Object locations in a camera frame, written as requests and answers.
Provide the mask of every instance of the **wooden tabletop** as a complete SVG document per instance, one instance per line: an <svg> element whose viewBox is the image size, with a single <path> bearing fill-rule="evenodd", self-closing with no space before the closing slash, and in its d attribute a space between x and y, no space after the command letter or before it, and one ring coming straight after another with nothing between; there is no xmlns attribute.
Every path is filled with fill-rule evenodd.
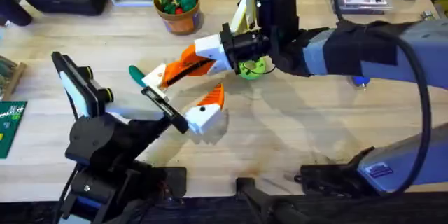
<svg viewBox="0 0 448 224"><path fill-rule="evenodd" d="M24 3L34 22L10 26L0 41L0 55L29 66L13 95L29 103L8 158L0 160L0 201L56 200L74 166L64 157L74 118L50 58L53 51L91 66L103 86L138 95L141 88L128 75L129 65L148 72L175 60L194 39L231 21L237 2L201 0L204 25L189 36L170 34L153 8L109 4L99 17L83 17L47 15ZM392 2L386 15L346 18L397 23L419 20L422 11L436 13L430 0ZM330 0L297 0L297 12L302 28L335 26ZM364 92L343 76L301 78L276 70L252 81L233 73L189 77L167 93L171 104L185 111L220 81L225 118L217 126L202 137L171 128L140 156L157 166L187 167L189 197L233 195L238 176L255 177L267 193L297 194L300 185L285 174L300 165L346 162L364 148L421 130L412 83L375 79ZM431 88L430 94L434 125L447 122L448 93Z"/></svg>

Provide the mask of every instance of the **green object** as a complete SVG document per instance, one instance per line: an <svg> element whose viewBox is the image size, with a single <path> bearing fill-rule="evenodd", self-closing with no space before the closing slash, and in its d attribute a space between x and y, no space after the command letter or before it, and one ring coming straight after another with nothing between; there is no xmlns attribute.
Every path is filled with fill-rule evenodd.
<svg viewBox="0 0 448 224"><path fill-rule="evenodd" d="M129 66L129 74L142 88L146 87L146 84L141 80L145 75L136 66Z"/></svg>
<svg viewBox="0 0 448 224"><path fill-rule="evenodd" d="M182 11L186 13L196 6L197 0L181 0Z"/></svg>
<svg viewBox="0 0 448 224"><path fill-rule="evenodd" d="M26 106L26 101L0 101L0 158L8 157Z"/></svg>
<svg viewBox="0 0 448 224"><path fill-rule="evenodd" d="M266 72L266 62L263 58L258 59L256 62L249 60L247 62L238 63L240 70L240 76L246 80L258 79Z"/></svg>
<svg viewBox="0 0 448 224"><path fill-rule="evenodd" d="M172 15L174 15L175 12L176 12L176 8L177 8L176 4L174 4L174 3L168 3L168 4L163 8L163 11L164 11L166 14L172 14Z"/></svg>

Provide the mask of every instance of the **teal object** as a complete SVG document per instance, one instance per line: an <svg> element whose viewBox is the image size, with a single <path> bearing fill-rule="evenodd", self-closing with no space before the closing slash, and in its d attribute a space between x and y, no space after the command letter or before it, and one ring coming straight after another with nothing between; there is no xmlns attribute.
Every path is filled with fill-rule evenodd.
<svg viewBox="0 0 448 224"><path fill-rule="evenodd" d="M247 62L238 63L240 76L246 80L256 80L266 72L266 61L261 57L256 62L249 60Z"/></svg>
<svg viewBox="0 0 448 224"><path fill-rule="evenodd" d="M140 69L134 65L129 66L129 74L142 88L146 88L146 84L141 80L145 75L140 71Z"/></svg>
<svg viewBox="0 0 448 224"><path fill-rule="evenodd" d="M181 0L182 11L186 13L196 6L197 0Z"/></svg>

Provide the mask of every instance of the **yellow object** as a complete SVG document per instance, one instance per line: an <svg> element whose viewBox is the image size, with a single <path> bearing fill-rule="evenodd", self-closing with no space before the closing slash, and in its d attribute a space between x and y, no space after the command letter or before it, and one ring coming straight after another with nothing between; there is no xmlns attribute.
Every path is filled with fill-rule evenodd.
<svg viewBox="0 0 448 224"><path fill-rule="evenodd" d="M448 17L448 0L435 0L434 4L439 4L445 13L445 15Z"/></svg>

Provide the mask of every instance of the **blue label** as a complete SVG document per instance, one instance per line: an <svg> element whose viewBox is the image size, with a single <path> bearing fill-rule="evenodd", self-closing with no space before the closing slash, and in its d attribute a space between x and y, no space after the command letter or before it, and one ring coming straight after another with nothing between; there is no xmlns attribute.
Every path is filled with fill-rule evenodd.
<svg viewBox="0 0 448 224"><path fill-rule="evenodd" d="M383 162L371 165L365 168L365 171L374 179L393 173L392 168Z"/></svg>

